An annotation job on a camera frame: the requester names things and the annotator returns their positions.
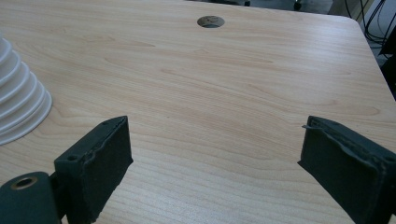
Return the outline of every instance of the white plastic cup stack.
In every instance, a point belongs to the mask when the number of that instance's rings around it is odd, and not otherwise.
[[[0,146],[32,131],[51,105],[50,93],[0,34]]]

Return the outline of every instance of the white stacked bowl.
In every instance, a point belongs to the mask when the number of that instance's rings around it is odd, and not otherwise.
[[[51,105],[50,93],[0,35],[0,146],[32,131]]]

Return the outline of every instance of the chair wheel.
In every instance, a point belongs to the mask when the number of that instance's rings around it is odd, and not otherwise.
[[[298,2],[294,3],[294,10],[298,11],[300,10],[300,8],[301,8],[301,3]]]

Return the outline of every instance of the wooden tabletop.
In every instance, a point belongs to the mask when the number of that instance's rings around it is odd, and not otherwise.
[[[218,16],[220,28],[197,20]],[[396,151],[396,105],[343,17],[184,1],[2,0],[0,32],[53,97],[0,146],[0,184],[129,117],[132,155],[97,223],[352,223],[297,161],[309,115]]]

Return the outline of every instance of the wood grain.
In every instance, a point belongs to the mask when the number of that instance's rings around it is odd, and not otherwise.
[[[217,29],[197,25],[220,16]],[[0,32],[53,97],[0,148],[0,184],[129,117],[134,163],[97,223],[352,223],[296,162],[309,115],[396,151],[396,107],[359,25],[182,1],[2,0]]]

